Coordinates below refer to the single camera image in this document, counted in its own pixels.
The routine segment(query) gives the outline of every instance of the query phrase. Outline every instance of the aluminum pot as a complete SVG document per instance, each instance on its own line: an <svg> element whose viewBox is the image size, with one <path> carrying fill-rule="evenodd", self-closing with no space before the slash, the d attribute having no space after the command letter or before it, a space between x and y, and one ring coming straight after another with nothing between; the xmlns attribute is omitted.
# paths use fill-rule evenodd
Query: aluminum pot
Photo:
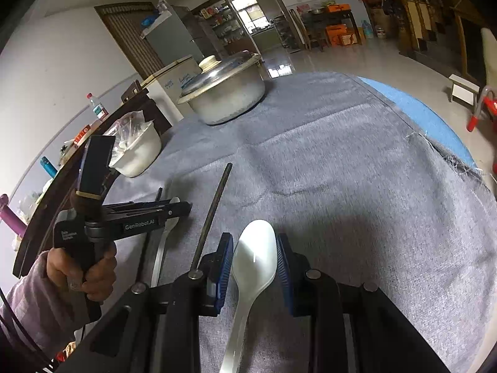
<svg viewBox="0 0 497 373"><path fill-rule="evenodd" d="M235 118L257 104L265 93L259 72L260 54L239 52L218 62L214 56L200 63L202 74L182 88L178 105L188 102L207 125Z"/></svg>
<svg viewBox="0 0 497 373"><path fill-rule="evenodd" d="M323 14L324 12L326 12L326 8L324 8L324 7L322 7L322 8L314 8L314 9L310 10L310 12L313 13L313 14Z"/></svg>

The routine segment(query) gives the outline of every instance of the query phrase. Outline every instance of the white stool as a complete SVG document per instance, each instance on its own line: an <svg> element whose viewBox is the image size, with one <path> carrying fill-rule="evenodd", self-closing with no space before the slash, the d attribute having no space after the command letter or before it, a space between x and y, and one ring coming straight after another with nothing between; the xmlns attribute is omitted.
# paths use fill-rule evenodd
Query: white stool
<svg viewBox="0 0 497 373"><path fill-rule="evenodd" d="M449 101L452 102L452 97L457 97L470 105L476 106L478 92L480 91L479 86L455 74L452 74L449 80L452 81L452 92Z"/></svg>

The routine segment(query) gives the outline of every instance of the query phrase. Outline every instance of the metal rod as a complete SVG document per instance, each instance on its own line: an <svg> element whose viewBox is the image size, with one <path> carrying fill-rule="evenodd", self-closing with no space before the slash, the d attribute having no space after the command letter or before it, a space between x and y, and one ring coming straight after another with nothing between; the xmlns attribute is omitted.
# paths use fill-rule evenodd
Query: metal rod
<svg viewBox="0 0 497 373"><path fill-rule="evenodd" d="M198 262L200 261L200 256L202 255L202 251L204 249L205 240L207 239L207 234L209 234L209 230L211 229L211 224L212 221L214 220L214 215L216 214L217 206L219 204L219 201L221 200L221 195L223 194L223 190L226 185L226 181L228 181L228 177L230 176L232 167L233 167L232 163L226 164L223 176L219 181L218 188L214 194L214 199L212 199L211 207L209 208L209 212L207 212L207 218L205 219L204 227L202 227L202 231L200 232L200 238L198 239L197 248L195 249L195 255L193 256L193 261L191 262L190 270L197 269Z"/></svg>

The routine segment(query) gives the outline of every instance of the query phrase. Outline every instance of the plastic bag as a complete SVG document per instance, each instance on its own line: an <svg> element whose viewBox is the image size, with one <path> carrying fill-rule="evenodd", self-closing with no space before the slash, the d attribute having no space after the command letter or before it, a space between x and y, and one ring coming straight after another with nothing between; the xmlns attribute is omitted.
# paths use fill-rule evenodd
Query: plastic bag
<svg viewBox="0 0 497 373"><path fill-rule="evenodd" d="M116 120L109 130L104 133L106 136L116 137L109 165L112 167L152 124L153 121L145 122L143 111L129 112Z"/></svg>

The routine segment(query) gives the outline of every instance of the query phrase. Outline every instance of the person's hand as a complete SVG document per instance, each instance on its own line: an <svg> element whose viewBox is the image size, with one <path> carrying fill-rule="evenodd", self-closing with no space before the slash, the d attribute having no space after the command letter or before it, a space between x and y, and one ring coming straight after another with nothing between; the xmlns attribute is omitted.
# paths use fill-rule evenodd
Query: person's hand
<svg viewBox="0 0 497 373"><path fill-rule="evenodd" d="M117 261L115 255L116 245L111 241L103 258L86 272L84 276L86 281L81 284L78 290L87 293L89 300L104 301L112 293L112 285L116 280L114 268ZM59 292L64 294L69 291L68 280L82 282L83 271L78 263L62 248L52 248L47 257L47 276Z"/></svg>

